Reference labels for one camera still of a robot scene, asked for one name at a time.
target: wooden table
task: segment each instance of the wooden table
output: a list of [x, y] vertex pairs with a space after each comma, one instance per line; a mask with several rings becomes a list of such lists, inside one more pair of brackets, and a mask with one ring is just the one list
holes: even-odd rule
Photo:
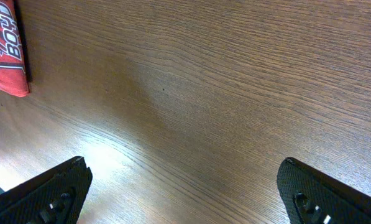
[[371, 1], [18, 3], [33, 81], [0, 92], [5, 190], [79, 155], [79, 223], [288, 223], [293, 156], [371, 195]]

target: red snack bag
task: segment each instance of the red snack bag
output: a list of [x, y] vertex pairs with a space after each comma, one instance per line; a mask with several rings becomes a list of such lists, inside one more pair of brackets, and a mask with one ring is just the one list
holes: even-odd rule
[[13, 0], [0, 0], [0, 90], [19, 97], [29, 93]]

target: red fabric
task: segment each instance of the red fabric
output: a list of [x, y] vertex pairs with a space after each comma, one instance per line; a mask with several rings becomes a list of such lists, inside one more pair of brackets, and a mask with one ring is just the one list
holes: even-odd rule
[[0, 0], [0, 90], [19, 97], [29, 94], [13, 0]]

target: wood grain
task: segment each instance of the wood grain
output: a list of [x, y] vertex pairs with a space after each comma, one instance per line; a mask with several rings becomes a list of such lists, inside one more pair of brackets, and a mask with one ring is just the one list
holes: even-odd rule
[[2, 188], [79, 155], [79, 223], [288, 223], [293, 156], [371, 195], [371, 1], [18, 3], [32, 94], [0, 92]]

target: black plastic part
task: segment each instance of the black plastic part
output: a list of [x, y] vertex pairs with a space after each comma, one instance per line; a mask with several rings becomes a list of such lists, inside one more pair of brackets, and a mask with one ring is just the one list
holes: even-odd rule
[[0, 195], [2, 223], [76, 223], [93, 175], [74, 157]]
[[371, 223], [371, 197], [297, 159], [282, 162], [277, 184], [291, 224]]

